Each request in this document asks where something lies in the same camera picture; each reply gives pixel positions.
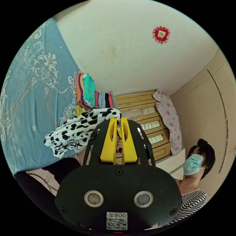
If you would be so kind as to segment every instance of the black pants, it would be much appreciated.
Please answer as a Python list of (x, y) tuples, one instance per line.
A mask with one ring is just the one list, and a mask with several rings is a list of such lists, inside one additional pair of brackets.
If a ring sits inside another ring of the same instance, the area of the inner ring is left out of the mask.
[[(54, 175), (55, 180), (60, 184), (72, 170), (80, 167), (79, 162), (74, 158), (63, 158), (60, 161), (49, 165), (44, 170)], [(34, 177), (28, 175), (25, 171), (15, 174), (15, 179), (25, 194), (31, 201), (51, 218), (69, 226), (54, 203), (55, 196), (50, 193), (40, 182)]]

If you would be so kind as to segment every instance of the blue surgical mask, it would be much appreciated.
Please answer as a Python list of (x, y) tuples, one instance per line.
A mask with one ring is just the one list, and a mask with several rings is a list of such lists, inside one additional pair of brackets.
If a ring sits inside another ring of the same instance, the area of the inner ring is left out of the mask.
[(192, 154), (185, 161), (185, 164), (183, 166), (184, 175), (193, 175), (193, 174), (198, 173), (200, 169), (205, 169), (205, 168), (200, 168), (203, 159), (204, 158), (201, 155)]

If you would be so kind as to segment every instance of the striped shirt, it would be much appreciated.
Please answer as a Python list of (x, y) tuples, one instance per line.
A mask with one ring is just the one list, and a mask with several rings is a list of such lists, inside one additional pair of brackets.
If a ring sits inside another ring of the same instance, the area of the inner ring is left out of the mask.
[(181, 196), (182, 196), (183, 204), (179, 212), (170, 223), (165, 224), (165, 225), (173, 224), (177, 221), (180, 221), (190, 216), (191, 214), (200, 210), (207, 200), (207, 194), (203, 191), (200, 191), (199, 188), (195, 191), (189, 192), (187, 194), (183, 194)]

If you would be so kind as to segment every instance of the yellow clamp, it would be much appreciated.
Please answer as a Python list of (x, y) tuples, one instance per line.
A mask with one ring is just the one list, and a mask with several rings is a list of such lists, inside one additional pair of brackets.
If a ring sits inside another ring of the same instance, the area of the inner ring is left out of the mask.
[[(125, 163), (136, 162), (138, 157), (135, 151), (127, 118), (124, 117), (121, 118), (121, 130), (118, 129), (118, 133), (119, 136), (122, 138), (122, 151), (123, 151), (122, 163), (125, 164)], [(111, 118), (107, 129), (105, 141), (103, 144), (102, 153), (100, 156), (102, 162), (109, 162), (115, 164), (116, 145), (117, 145), (117, 119)]]

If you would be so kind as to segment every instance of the wooden cabinet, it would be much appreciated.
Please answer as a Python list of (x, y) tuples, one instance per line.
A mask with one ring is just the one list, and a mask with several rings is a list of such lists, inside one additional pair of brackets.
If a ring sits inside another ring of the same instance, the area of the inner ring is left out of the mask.
[[(116, 97), (119, 110), (127, 117), (142, 126), (150, 143), (154, 159), (158, 160), (171, 154), (169, 131), (157, 111), (156, 100), (152, 97), (155, 91), (134, 93)], [(122, 163), (122, 154), (116, 154), (116, 162)]]

